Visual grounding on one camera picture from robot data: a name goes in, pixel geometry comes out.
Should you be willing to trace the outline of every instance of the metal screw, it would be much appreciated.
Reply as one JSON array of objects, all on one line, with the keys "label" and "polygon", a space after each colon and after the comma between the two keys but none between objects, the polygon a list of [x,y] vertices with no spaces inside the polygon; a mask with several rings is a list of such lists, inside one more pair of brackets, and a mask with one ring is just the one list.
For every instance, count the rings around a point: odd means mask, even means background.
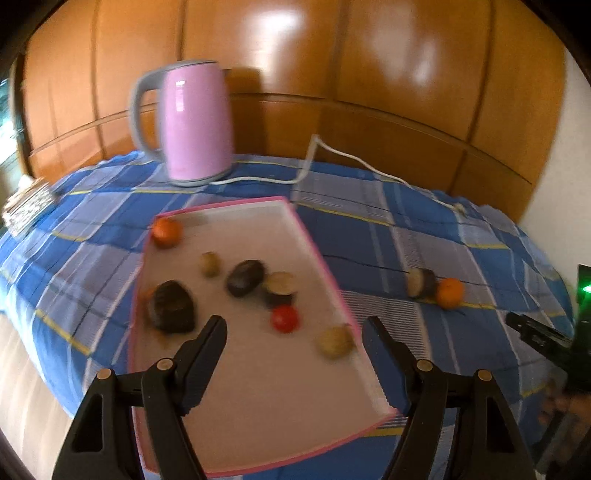
[{"label": "metal screw", "polygon": [[170,370],[172,367],[173,361],[170,358],[158,360],[158,363],[156,364],[156,368],[158,368],[158,370]]},{"label": "metal screw", "polygon": [[478,378],[480,378],[483,382],[489,382],[492,380],[492,374],[488,370],[479,370]]},{"label": "metal screw", "polygon": [[96,378],[99,380],[106,380],[111,376],[111,369],[110,368],[101,368],[99,372],[96,374]]},{"label": "metal screw", "polygon": [[433,370],[433,364],[429,360],[419,360],[417,362],[417,368],[421,372],[430,372]]}]

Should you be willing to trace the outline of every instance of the orange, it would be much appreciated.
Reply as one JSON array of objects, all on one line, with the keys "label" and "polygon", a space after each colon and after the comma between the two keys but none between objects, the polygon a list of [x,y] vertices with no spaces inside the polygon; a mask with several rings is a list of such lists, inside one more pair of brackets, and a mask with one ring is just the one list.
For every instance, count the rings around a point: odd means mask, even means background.
[{"label": "orange", "polygon": [[457,278],[444,278],[437,286],[435,299],[442,309],[458,308],[464,299],[464,284]]},{"label": "orange", "polygon": [[158,218],[152,224],[152,239],[157,247],[174,247],[180,243],[182,236],[183,226],[172,218]]}]

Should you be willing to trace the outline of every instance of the white wall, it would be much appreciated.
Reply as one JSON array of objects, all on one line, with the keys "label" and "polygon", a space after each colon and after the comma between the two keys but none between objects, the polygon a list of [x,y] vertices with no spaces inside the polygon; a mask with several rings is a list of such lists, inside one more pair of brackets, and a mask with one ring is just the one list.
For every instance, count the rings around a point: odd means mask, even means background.
[{"label": "white wall", "polygon": [[577,265],[591,265],[591,85],[568,52],[554,144],[520,226],[575,286]]}]

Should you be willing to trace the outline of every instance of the hand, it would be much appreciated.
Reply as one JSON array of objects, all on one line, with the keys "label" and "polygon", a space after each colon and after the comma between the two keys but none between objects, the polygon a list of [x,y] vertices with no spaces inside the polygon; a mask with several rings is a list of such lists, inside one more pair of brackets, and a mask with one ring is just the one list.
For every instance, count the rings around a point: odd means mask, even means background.
[{"label": "hand", "polygon": [[572,425],[556,452],[556,462],[564,465],[573,456],[591,425],[591,395],[560,394],[553,383],[546,389],[546,394],[542,412],[538,416],[542,425],[548,425],[556,411],[569,412],[577,416],[577,421]]}]

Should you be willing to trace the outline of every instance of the black clamp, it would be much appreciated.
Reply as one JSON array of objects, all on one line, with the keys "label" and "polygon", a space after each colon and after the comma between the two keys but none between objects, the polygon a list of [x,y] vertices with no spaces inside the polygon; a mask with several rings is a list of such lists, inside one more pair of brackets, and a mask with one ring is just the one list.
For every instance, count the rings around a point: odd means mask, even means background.
[{"label": "black clamp", "polygon": [[174,358],[145,372],[100,370],[74,417],[53,479],[142,480],[131,407],[143,407],[162,480],[206,480],[181,418],[201,402],[227,335],[226,321],[212,316]]},{"label": "black clamp", "polygon": [[[527,315],[508,313],[507,326],[519,333],[523,342],[542,354],[567,374],[566,393],[591,393],[591,298],[585,295],[580,307],[574,338],[562,335],[547,325]],[[572,458],[561,468],[554,461],[571,425],[576,421],[572,414],[555,412],[541,440],[533,446],[536,468],[546,473],[548,480],[583,480],[591,471],[591,429],[579,443]]]},{"label": "black clamp", "polygon": [[[377,317],[365,321],[362,337],[384,390],[393,381],[402,384],[408,398],[396,405],[408,421],[383,480],[429,478],[447,408],[456,408],[457,416],[444,479],[535,480],[511,409],[488,370],[472,377],[442,372],[394,341]],[[398,372],[401,378],[387,377]]]}]

